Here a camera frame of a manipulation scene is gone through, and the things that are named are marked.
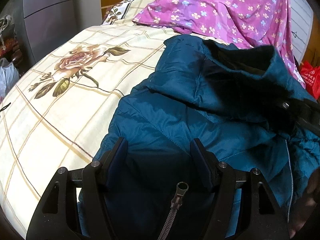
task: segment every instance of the zipper slider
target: zipper slider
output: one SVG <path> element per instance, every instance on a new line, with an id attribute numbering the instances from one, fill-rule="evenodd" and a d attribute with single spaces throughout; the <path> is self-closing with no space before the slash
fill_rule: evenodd
<path id="1" fill-rule="evenodd" d="M 188 191 L 189 185 L 185 182 L 179 182 L 177 184 L 177 190 L 176 193 L 171 200 L 171 208 L 173 209 L 179 209 L 180 206 L 182 205 L 182 199 L 185 193 Z"/>

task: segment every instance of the screw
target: screw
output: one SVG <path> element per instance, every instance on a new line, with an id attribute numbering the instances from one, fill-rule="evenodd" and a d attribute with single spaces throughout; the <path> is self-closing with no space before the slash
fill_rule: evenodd
<path id="1" fill-rule="evenodd" d="M 259 175 L 261 173 L 261 171 L 257 168 L 253 168 L 252 169 L 253 174 Z"/>
<path id="2" fill-rule="evenodd" d="M 91 163 L 91 166 L 92 167 L 98 167 L 100 165 L 100 162 L 99 161 L 93 161 L 92 163 Z"/>
<path id="3" fill-rule="evenodd" d="M 226 168 L 228 166 L 228 164 L 225 162 L 219 162 L 219 166 L 222 168 Z"/>
<path id="4" fill-rule="evenodd" d="M 65 167 L 61 167 L 61 168 L 58 169 L 58 173 L 59 174 L 63 174 L 63 173 L 65 173 L 66 170 L 67 169 Z"/>
<path id="5" fill-rule="evenodd" d="M 283 102 L 283 103 L 282 103 L 282 107 L 283 107 L 284 109 L 288 109 L 289 104 L 288 104 L 287 102 Z"/>

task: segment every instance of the zipper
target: zipper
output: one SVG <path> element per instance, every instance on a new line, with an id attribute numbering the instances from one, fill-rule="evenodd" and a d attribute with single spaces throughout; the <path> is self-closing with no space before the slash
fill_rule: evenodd
<path id="1" fill-rule="evenodd" d="M 170 229 L 172 227 L 172 224 L 174 222 L 174 219 L 176 217 L 178 209 L 182 205 L 182 199 L 185 195 L 185 193 L 188 191 L 189 185 L 185 182 L 179 182 L 177 184 L 176 193 L 171 200 L 171 207 L 170 212 L 168 214 L 167 220 L 165 221 L 165 224 L 161 230 L 161 233 L 158 237 L 158 240 L 165 240 L 170 232 Z"/>
<path id="2" fill-rule="evenodd" d="M 292 198 L 293 198 L 293 175 L 292 175 L 292 168 L 291 168 L 291 161 L 290 161 L 290 154 L 289 154 L 289 148 L 288 148 L 287 140 L 285 140 L 285 146 L 287 147 L 288 160 L 289 160 L 289 168 L 290 168 L 290 174 L 291 174 L 291 197 L 290 197 L 289 209 L 288 209 L 288 217 L 287 217 L 287 222 L 289 223 L 289 219 L 290 219 L 290 209 L 291 209 Z"/>

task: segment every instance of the pink blanket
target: pink blanket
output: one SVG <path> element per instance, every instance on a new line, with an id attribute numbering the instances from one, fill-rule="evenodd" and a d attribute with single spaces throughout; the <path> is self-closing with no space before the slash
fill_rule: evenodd
<path id="1" fill-rule="evenodd" d="M 240 49 L 274 45 L 305 86 L 293 58 L 290 0 L 155 0 L 133 21 L 220 38 Z"/>

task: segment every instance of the red bag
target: red bag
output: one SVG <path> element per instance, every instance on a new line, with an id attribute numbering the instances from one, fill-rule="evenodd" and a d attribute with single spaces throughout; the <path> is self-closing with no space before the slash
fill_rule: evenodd
<path id="1" fill-rule="evenodd" d="M 316 100 L 320 96 L 320 67 L 312 67 L 309 62 L 305 62 L 300 74 L 306 84 L 306 90 Z"/>

